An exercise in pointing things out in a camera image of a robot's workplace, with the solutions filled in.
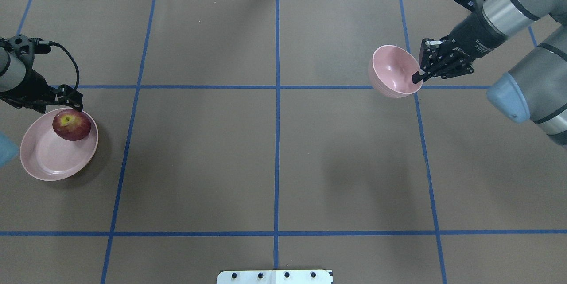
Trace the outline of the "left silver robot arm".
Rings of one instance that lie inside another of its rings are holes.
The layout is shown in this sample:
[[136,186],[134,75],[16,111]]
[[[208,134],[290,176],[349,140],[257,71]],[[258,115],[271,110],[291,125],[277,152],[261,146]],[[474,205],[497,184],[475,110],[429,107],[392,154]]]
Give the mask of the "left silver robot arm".
[[6,49],[1,50],[0,98],[13,108],[30,109],[45,114],[48,106],[65,106],[82,112],[83,95],[78,91],[78,66],[75,66],[74,87],[65,84],[58,88],[50,86],[44,76],[27,66],[22,59]]

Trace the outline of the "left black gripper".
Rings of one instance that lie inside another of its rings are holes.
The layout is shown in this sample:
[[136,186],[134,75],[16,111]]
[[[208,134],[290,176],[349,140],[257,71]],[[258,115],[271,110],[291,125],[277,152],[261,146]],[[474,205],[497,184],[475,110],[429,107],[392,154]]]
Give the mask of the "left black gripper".
[[11,90],[1,92],[1,100],[14,108],[45,113],[47,106],[57,105],[83,112],[83,94],[77,88],[60,85],[53,88],[35,70],[27,70],[23,81]]

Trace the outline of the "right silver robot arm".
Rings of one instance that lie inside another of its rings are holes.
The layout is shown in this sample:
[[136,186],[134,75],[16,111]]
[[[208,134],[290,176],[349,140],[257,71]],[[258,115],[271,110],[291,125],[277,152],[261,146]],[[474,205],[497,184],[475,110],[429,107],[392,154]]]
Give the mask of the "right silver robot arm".
[[424,38],[411,83],[471,74],[473,63],[544,17],[557,27],[492,86],[486,97],[514,123],[532,122],[566,148],[566,0],[453,0],[469,11],[450,33]]

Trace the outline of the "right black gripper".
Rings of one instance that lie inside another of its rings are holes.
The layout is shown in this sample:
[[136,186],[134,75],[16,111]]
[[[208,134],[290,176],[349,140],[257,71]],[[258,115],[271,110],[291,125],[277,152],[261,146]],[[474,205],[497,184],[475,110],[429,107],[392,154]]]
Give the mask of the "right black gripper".
[[439,40],[424,38],[419,52],[420,69],[413,84],[430,78],[460,77],[474,72],[472,63],[508,40],[482,13],[471,13],[450,34]]

